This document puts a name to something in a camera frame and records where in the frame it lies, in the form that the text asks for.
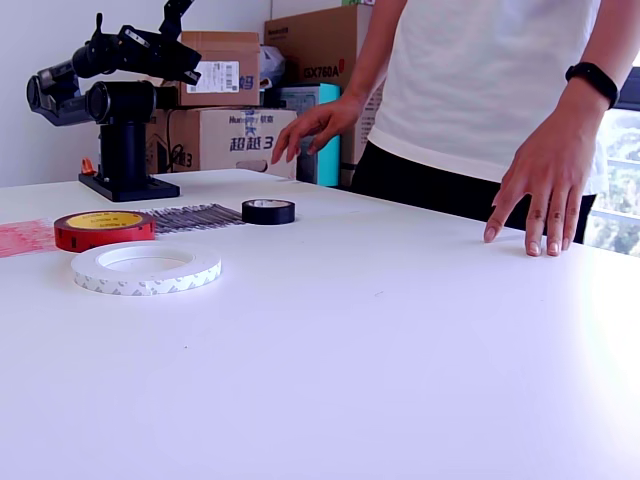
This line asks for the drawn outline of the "person's left hand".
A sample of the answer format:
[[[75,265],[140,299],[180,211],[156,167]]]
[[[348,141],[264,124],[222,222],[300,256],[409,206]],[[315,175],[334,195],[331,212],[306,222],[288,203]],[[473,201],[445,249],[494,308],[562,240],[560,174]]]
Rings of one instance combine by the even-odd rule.
[[[503,177],[484,231],[486,243],[496,239],[517,203],[528,196],[526,254],[558,256],[570,247],[597,132],[608,107],[602,98],[562,95],[549,117],[519,147]]]

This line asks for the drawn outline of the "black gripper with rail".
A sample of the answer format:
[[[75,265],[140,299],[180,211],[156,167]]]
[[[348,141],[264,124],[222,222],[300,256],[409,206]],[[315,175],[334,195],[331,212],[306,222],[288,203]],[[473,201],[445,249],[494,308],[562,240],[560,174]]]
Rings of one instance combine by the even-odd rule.
[[[196,67],[202,56],[195,50],[160,33],[123,27],[118,33],[118,69],[160,78],[197,84]]]

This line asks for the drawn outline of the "person's right hand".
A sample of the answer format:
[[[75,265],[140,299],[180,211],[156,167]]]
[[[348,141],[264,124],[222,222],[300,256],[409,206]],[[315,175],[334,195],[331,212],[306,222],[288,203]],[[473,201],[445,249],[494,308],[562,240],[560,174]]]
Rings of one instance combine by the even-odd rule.
[[[278,136],[271,163],[285,157],[287,163],[301,152],[315,154],[334,137],[352,128],[363,110],[363,103],[351,95],[317,105],[296,118]]]

